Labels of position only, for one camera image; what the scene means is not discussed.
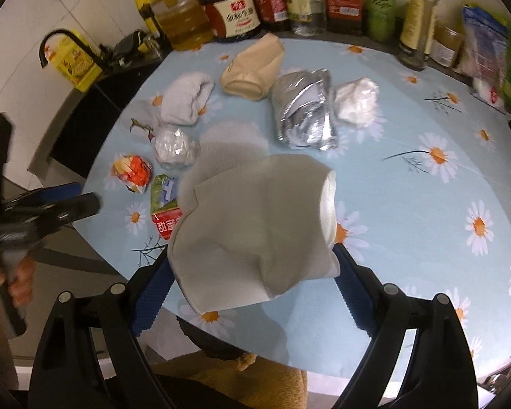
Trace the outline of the left hand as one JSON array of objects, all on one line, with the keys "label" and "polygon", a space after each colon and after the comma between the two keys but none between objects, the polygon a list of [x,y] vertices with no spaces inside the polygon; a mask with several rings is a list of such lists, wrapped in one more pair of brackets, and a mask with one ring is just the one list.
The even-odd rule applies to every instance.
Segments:
[{"label": "left hand", "polygon": [[[15,307],[25,307],[33,299],[33,282],[36,261],[30,256],[24,257],[16,266],[13,278],[8,281],[8,292]],[[0,270],[0,286],[7,280]]]}]

